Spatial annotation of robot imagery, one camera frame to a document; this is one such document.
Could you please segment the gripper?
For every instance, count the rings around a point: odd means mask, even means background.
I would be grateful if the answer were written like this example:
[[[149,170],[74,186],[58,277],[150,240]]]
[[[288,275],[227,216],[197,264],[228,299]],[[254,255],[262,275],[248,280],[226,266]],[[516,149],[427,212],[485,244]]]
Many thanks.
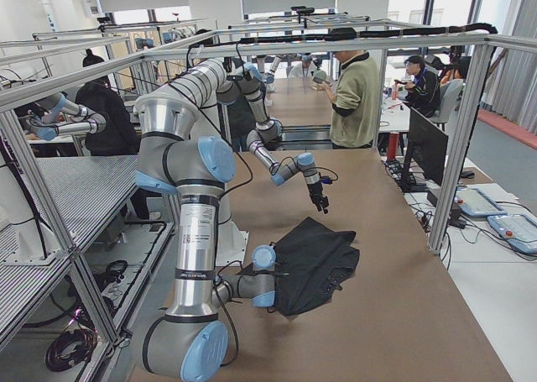
[[[334,181],[335,179],[330,178],[328,175],[305,175],[305,183],[309,191],[310,199],[318,212],[320,212],[322,208],[325,214],[328,213],[329,200],[327,196],[323,195],[323,185],[331,185]]]

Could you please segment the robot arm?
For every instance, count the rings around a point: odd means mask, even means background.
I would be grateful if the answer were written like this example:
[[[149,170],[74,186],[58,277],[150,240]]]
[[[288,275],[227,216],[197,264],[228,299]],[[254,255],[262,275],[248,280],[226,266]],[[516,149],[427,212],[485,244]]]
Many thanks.
[[[313,155],[303,153],[293,158],[290,164],[285,164],[274,160],[265,148],[265,144],[280,136],[281,129],[277,121],[267,113],[261,84],[262,77],[257,70],[245,62],[235,65],[228,58],[208,59],[166,82],[160,91],[168,92],[174,98],[174,112],[183,115],[189,113],[193,123],[202,116],[207,123],[213,124],[205,114],[211,97],[221,105],[233,105],[240,97],[244,97],[256,121],[248,133],[248,150],[265,165],[276,185],[302,173],[312,203],[319,212],[327,213],[329,202],[323,195],[322,177],[317,171]]]
[[[200,112],[185,98],[152,92],[135,107],[143,118],[135,182],[146,191],[177,195],[179,225],[174,300],[137,327],[133,351],[152,374],[207,381],[228,345],[213,295],[220,198],[235,174],[235,159],[219,136],[190,139]]]

